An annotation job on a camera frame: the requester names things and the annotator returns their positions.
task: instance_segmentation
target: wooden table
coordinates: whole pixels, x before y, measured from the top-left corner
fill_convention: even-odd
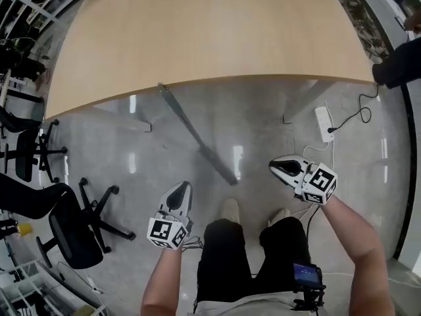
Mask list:
[[[57,61],[46,118],[158,82],[238,76],[321,81],[286,121],[334,81],[373,83],[338,0],[85,0]]]

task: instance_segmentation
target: beige shoe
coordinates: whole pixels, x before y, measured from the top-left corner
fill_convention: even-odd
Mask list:
[[[268,221],[268,227],[273,226],[274,224],[276,224],[278,221],[284,219],[284,218],[288,218],[291,216],[291,211],[288,208],[281,208],[278,212],[276,212],[276,214],[274,215],[273,218],[271,218]]]
[[[239,224],[238,202],[234,198],[226,199],[219,209],[219,219],[228,219],[233,223]]]

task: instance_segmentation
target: gray floor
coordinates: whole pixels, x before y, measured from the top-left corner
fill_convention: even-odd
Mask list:
[[[49,51],[54,52],[65,32],[53,28],[50,32],[54,38]],[[157,90],[133,96],[131,100],[121,99],[102,105],[115,113],[147,120],[153,125],[150,133],[88,120],[77,113],[60,118],[59,127],[53,131],[52,146],[65,145],[68,155],[51,158],[53,172],[67,181],[79,198],[77,183],[83,176],[89,180],[87,190],[91,199],[99,199],[108,186],[118,184],[120,193],[111,198],[103,218],[137,234],[137,238],[129,242],[104,232],[106,243],[113,252],[97,266],[80,271],[82,276],[89,275],[98,287],[110,293],[104,294],[102,299],[112,313],[138,314],[143,290],[160,253],[160,249],[146,239],[148,220],[157,210],[161,194],[182,180],[193,185],[191,218],[195,224],[192,235],[203,235],[224,198],[234,197],[239,201],[251,271],[258,272],[264,259],[258,237],[267,219],[280,207],[298,212],[309,206],[293,199],[291,189],[269,173],[269,160],[279,155],[301,154],[306,145],[325,146],[312,111],[300,116],[294,124],[282,122],[287,99],[296,97],[307,85],[293,80],[256,79],[197,82],[172,88],[204,141],[236,171],[239,178],[236,186],[229,186],[203,159],[197,144]],[[40,92],[47,95],[48,84]],[[314,107],[324,105],[326,101],[338,125],[357,110],[359,93],[374,95],[376,91],[372,86],[336,83],[323,98],[314,102]],[[27,104],[10,98],[7,107],[30,112],[30,103]],[[399,90],[381,89],[380,96],[366,105],[372,111],[370,123],[353,118],[335,133],[335,171],[339,177],[336,194],[373,224],[384,243],[387,257],[391,257],[408,198],[407,118]],[[14,135],[9,134],[11,145],[14,140]],[[332,147],[323,152],[307,150],[306,156],[331,166]],[[49,182],[45,176],[38,176],[34,168],[31,185],[40,188],[48,186]],[[303,217],[305,226],[309,215]],[[15,240],[20,252],[24,253],[23,249],[28,248],[29,255],[25,258],[39,257],[36,236],[44,241],[51,237],[47,218],[32,221],[32,224],[34,233],[31,236]],[[312,221],[309,243],[312,261],[324,273],[353,272],[352,263],[321,212]],[[192,310],[200,254],[200,250],[183,254],[179,315]],[[59,250],[53,250],[49,255],[54,263],[62,261]],[[64,266],[59,269],[69,282],[85,294],[89,293],[71,271]],[[351,278],[326,275],[325,284],[328,287],[326,309],[331,315],[347,315]]]

